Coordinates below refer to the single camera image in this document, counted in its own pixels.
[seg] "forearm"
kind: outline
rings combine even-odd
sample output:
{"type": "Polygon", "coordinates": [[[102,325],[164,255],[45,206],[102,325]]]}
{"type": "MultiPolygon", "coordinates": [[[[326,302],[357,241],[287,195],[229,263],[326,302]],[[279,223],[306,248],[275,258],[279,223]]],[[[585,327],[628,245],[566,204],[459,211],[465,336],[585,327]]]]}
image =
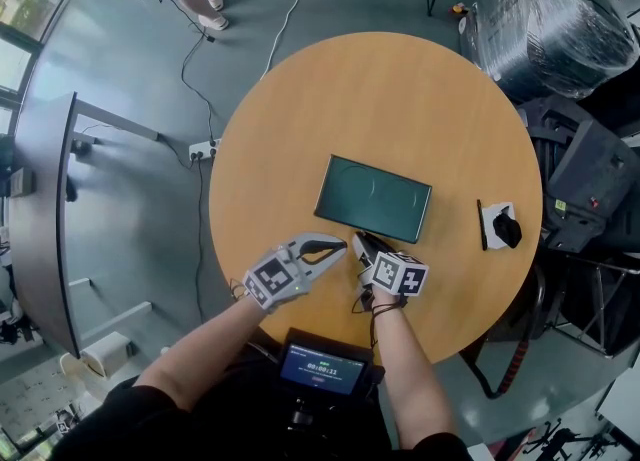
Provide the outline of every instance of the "forearm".
{"type": "Polygon", "coordinates": [[[156,387],[179,408],[193,409],[265,316],[255,299],[250,296],[241,299],[153,362],[138,378],[136,386],[156,387]]]}
{"type": "MultiPolygon", "coordinates": [[[[392,302],[384,291],[375,294],[374,304],[392,302]]],[[[448,399],[404,312],[382,313],[375,325],[401,446],[413,448],[432,434],[455,433],[448,399]]]]}

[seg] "white sneaker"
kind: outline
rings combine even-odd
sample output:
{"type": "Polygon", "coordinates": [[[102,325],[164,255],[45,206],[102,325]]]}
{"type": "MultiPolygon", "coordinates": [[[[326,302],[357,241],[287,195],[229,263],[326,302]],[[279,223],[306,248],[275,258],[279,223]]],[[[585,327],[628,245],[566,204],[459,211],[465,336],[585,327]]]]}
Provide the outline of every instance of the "white sneaker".
{"type": "Polygon", "coordinates": [[[209,1],[209,4],[211,4],[213,9],[215,9],[216,11],[220,11],[222,8],[224,8],[224,0],[209,1]]]}
{"type": "Polygon", "coordinates": [[[203,27],[210,27],[211,29],[215,29],[216,31],[222,31],[229,27],[229,21],[224,18],[222,15],[218,15],[218,18],[211,20],[203,15],[198,15],[198,20],[202,24],[203,27]]]}

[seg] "round wooden table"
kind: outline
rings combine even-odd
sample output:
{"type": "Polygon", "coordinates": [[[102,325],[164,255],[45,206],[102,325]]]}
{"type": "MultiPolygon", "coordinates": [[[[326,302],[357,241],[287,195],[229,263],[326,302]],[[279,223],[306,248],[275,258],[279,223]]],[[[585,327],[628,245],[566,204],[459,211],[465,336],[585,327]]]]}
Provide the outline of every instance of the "round wooden table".
{"type": "MultiPolygon", "coordinates": [[[[351,243],[353,228],[313,215],[331,154],[433,186],[418,243],[387,239],[430,268],[405,313],[433,362],[476,340],[520,289],[540,234],[540,174],[511,103],[473,64],[412,36],[350,34],[289,57],[242,101],[213,166],[211,232],[227,279],[301,232],[351,243]],[[477,199],[514,203],[516,249],[482,251],[477,199]]],[[[296,327],[368,346],[370,315],[351,313],[360,270],[350,247],[262,327],[279,341],[296,327]]]]}

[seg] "grey floor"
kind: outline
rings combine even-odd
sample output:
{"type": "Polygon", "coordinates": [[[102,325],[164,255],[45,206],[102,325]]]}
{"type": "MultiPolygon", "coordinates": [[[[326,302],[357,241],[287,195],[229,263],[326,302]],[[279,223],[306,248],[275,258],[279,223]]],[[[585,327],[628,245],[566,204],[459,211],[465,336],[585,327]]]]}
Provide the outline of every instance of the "grey floor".
{"type": "MultiPolygon", "coordinates": [[[[217,136],[260,77],[292,1],[227,0],[231,28],[193,58],[187,80],[215,105],[217,136]]],[[[428,18],[425,0],[301,0],[274,62],[316,41],[357,31],[407,33],[457,50],[457,24],[447,9],[459,1],[473,2],[438,0],[428,18]]],[[[206,106],[179,78],[196,39],[168,2],[71,0],[37,65],[26,107],[77,91],[87,102],[164,133],[186,160],[187,145],[208,136],[206,106]]],[[[79,126],[93,124],[80,119],[79,126]]],[[[199,323],[194,272],[200,177],[197,169],[179,166],[160,143],[112,128],[87,133],[102,143],[70,162],[79,200],[67,207],[66,237],[70,279],[90,277],[96,291],[74,294],[73,306],[79,328],[87,330],[142,300],[152,301],[154,313],[128,331],[144,366],[199,323]]],[[[230,303],[209,234],[210,170],[203,164],[200,274],[209,317],[230,303]]],[[[482,353],[480,363],[495,384],[512,349],[490,345],[482,353]]],[[[547,333],[532,346],[512,390],[497,401],[485,399],[459,357],[438,364],[437,371],[459,412],[464,439],[489,443],[584,400],[613,380],[630,355],[607,361],[547,333]]]]}

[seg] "black pen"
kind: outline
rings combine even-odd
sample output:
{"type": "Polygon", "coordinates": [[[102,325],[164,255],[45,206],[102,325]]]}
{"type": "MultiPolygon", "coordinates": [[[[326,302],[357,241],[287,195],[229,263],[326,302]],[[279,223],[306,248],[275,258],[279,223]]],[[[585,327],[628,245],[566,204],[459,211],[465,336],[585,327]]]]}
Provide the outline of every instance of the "black pen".
{"type": "Polygon", "coordinates": [[[482,251],[487,251],[487,235],[484,233],[484,219],[482,217],[482,203],[478,201],[478,217],[480,218],[480,238],[482,239],[482,251]]]}

